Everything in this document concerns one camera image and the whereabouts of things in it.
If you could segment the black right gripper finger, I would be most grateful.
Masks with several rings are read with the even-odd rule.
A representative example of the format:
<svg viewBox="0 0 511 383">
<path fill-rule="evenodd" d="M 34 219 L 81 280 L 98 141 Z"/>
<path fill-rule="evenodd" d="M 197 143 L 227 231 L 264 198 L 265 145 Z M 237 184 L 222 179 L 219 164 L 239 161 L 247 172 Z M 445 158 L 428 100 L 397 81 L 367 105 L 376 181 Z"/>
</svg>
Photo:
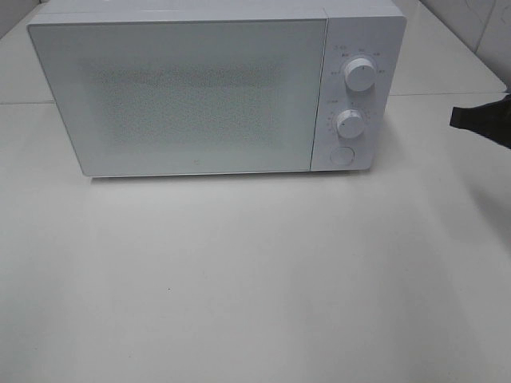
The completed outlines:
<svg viewBox="0 0 511 383">
<path fill-rule="evenodd" d="M 472 108 L 454 107 L 450 126 L 474 132 L 507 149 L 511 141 L 510 95 Z"/>
</svg>

